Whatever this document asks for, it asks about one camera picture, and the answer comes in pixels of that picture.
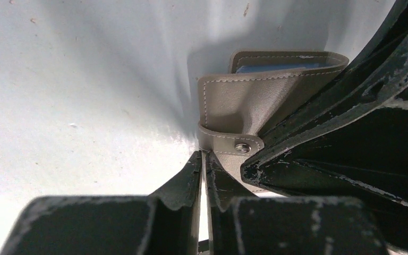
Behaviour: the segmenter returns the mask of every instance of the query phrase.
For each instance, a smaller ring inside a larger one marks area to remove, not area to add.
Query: beige wallet
[[[198,81],[200,149],[214,151],[222,166],[252,192],[264,191],[240,178],[241,164],[264,147],[258,135],[293,113],[348,62],[343,55],[321,51],[234,53],[229,74],[211,74]],[[266,66],[282,68],[238,72]]]

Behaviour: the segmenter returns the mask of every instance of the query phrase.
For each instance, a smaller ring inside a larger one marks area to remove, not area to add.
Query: white surface
[[[393,4],[12,2],[0,0],[0,246],[33,197],[147,194],[177,173],[197,147],[196,78],[226,72],[235,50],[353,59]]]

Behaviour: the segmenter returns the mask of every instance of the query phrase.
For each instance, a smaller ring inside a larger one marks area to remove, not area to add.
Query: metal snap
[[[251,146],[247,143],[237,143],[235,145],[235,150],[241,153],[248,153],[251,151]]]

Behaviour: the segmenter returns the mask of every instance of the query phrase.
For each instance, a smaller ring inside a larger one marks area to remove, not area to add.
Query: stitching
[[[340,72],[343,69],[331,71],[331,72],[324,72],[324,73],[308,73],[308,74],[295,74],[295,75],[287,75],[287,76],[278,76],[278,77],[268,77],[268,78],[258,78],[258,79],[244,79],[244,80],[212,80],[204,82],[203,86],[203,93],[204,93],[204,117],[205,117],[205,126],[207,127],[207,102],[206,102],[206,84],[210,82],[238,82],[238,81],[266,81],[266,80],[277,80],[277,79],[285,79],[291,77],[301,77],[301,76],[312,76],[312,75],[321,75],[321,74],[328,74],[328,73],[336,73]]]
[[[242,138],[242,137],[226,137],[226,136],[224,136],[224,135],[209,134],[209,133],[207,133],[207,132],[205,132],[205,131],[203,131],[203,130],[201,130],[201,129],[200,129],[199,131],[201,131],[201,132],[204,133],[204,134],[210,135],[210,136],[212,136],[212,137],[229,138],[229,139],[234,139],[234,140],[235,140],[235,139],[240,139],[240,140],[253,141],[253,142],[255,142],[256,145],[257,145],[257,150],[260,150],[260,144],[259,144],[256,140],[254,140],[254,139]]]
[[[203,147],[199,147],[199,149],[203,150],[203,151],[210,151],[210,150],[204,149]],[[252,156],[252,153],[250,153],[250,154],[240,154],[240,153],[225,152],[225,151],[215,151],[215,150],[213,152],[223,153],[223,154],[230,154],[230,155],[237,155],[237,156]]]
[[[272,163],[272,164],[269,164],[269,165],[264,166],[264,167],[265,167],[265,168],[267,168],[267,167],[274,166],[274,165],[279,165],[279,164],[289,165],[289,164],[290,164],[290,162],[283,161],[282,159],[280,159],[278,162],[276,162],[276,163]]]
[[[302,58],[302,57],[312,57],[312,58],[314,58],[314,57],[324,57],[324,58],[331,58],[333,60],[337,60],[340,63],[342,62],[342,60],[340,60],[338,58],[329,57],[329,56],[326,56],[326,57],[325,56],[312,56],[312,55],[299,55],[299,56],[245,56],[245,57],[239,58],[239,60],[237,61],[237,66],[235,67],[235,69],[239,68],[240,60],[242,60],[244,58],[282,58],[282,57],[299,57],[299,58]]]

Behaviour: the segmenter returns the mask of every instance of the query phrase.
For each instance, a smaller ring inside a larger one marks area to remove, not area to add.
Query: wallet
[[[231,56],[228,74],[198,80],[202,151],[213,151],[222,166],[243,183],[240,166],[264,147],[262,134],[292,114],[349,63],[324,51],[241,50]]]

